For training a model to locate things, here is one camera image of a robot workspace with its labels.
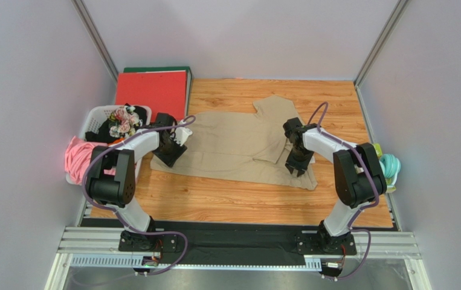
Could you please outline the beige t-shirt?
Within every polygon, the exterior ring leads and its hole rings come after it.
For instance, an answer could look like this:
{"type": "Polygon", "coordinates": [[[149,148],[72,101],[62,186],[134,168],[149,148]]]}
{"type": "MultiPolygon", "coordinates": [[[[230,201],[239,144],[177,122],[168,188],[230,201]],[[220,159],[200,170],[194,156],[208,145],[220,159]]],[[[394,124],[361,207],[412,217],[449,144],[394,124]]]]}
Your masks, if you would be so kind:
{"type": "Polygon", "coordinates": [[[294,103],[272,95],[254,101],[255,113],[206,111],[195,115],[187,150],[173,167],[153,157],[150,168],[161,172],[230,181],[285,185],[314,190],[312,169],[298,177],[285,162],[292,145],[283,124],[299,116],[294,103]]]}

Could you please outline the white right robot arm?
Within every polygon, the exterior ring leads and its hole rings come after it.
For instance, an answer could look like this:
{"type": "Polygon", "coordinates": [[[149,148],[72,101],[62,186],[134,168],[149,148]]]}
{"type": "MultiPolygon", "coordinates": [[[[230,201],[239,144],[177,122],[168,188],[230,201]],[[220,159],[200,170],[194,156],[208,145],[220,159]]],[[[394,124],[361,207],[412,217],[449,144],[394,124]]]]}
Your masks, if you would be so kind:
{"type": "Polygon", "coordinates": [[[320,253],[336,253],[351,242],[352,225],[367,208],[375,207],[387,191],[385,176],[374,146],[348,143],[319,124],[303,125],[298,118],[287,120],[283,129],[292,149],[285,162],[290,173],[302,176],[314,154],[334,166],[338,201],[331,213],[311,234],[311,245],[320,253]]]}

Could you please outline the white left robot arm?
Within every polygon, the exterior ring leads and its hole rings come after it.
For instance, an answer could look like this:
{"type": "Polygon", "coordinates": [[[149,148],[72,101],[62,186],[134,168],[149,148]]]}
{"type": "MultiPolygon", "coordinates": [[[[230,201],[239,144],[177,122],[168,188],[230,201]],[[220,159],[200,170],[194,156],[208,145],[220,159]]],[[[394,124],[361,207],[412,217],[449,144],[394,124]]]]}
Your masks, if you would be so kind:
{"type": "Polygon", "coordinates": [[[135,197],[137,163],[152,152],[166,166],[172,167],[187,150],[184,143],[191,135],[188,126],[195,120],[195,116],[189,115],[176,121],[171,115],[160,113],[156,122],[139,128],[131,137],[92,150],[81,188],[88,203],[113,212],[123,224],[121,250],[161,250],[155,221],[135,197]]]}

